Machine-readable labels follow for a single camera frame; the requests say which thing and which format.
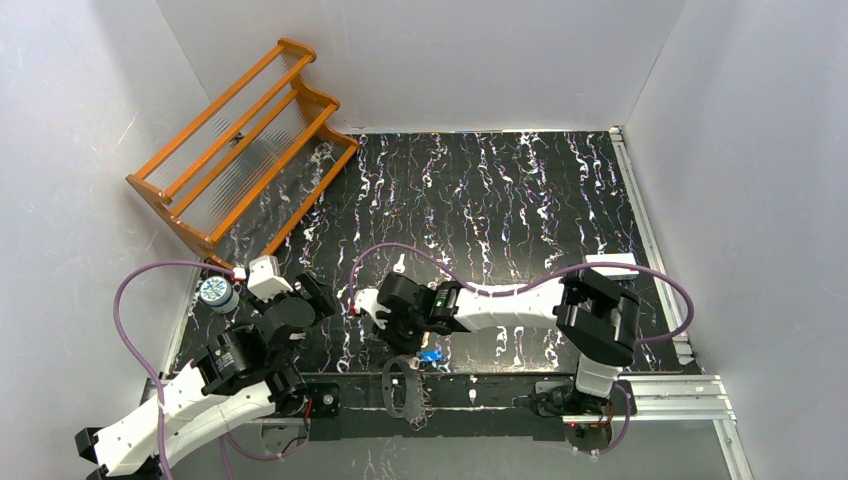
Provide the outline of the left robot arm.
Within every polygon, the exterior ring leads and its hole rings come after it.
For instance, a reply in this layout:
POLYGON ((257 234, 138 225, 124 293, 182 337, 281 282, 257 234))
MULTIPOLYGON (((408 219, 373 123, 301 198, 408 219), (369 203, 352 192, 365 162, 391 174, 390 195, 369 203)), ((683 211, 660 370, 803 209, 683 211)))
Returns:
POLYGON ((331 288, 309 272, 294 286, 281 278, 265 298, 250 294, 258 315, 213 337, 204 353, 124 418, 86 427, 78 454, 94 464, 92 479, 161 479, 200 446, 268 415, 309 416, 321 397, 297 370, 298 344, 308 329, 338 314, 331 288))

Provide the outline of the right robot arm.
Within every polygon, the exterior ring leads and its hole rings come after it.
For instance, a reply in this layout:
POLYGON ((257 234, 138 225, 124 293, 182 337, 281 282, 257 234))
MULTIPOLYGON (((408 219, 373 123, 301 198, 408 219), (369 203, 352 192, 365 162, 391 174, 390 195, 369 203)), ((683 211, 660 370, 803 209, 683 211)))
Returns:
POLYGON ((436 288, 388 274, 378 288, 355 293, 353 310, 396 353, 421 349, 427 333, 449 336, 494 327, 561 332, 580 358, 577 392, 608 397, 634 359, 641 299, 593 269, 486 293, 475 284, 446 281, 436 288))

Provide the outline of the blue key tag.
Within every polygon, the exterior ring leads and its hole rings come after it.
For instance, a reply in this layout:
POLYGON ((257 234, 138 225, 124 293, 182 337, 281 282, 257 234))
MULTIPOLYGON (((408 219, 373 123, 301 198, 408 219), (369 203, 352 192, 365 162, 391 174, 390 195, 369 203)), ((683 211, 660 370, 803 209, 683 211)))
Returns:
POLYGON ((427 350, 418 354, 418 358, 422 363, 438 363, 443 359, 441 350, 427 350))

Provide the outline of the silver key with ring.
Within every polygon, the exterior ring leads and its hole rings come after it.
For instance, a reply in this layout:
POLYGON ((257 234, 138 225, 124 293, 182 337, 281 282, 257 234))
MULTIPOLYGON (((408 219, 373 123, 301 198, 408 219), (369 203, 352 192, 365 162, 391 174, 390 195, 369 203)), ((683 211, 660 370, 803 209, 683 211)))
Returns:
POLYGON ((405 266, 405 254, 401 254, 398 258, 398 261, 393 265, 392 271, 396 274, 403 274, 406 270, 405 266))

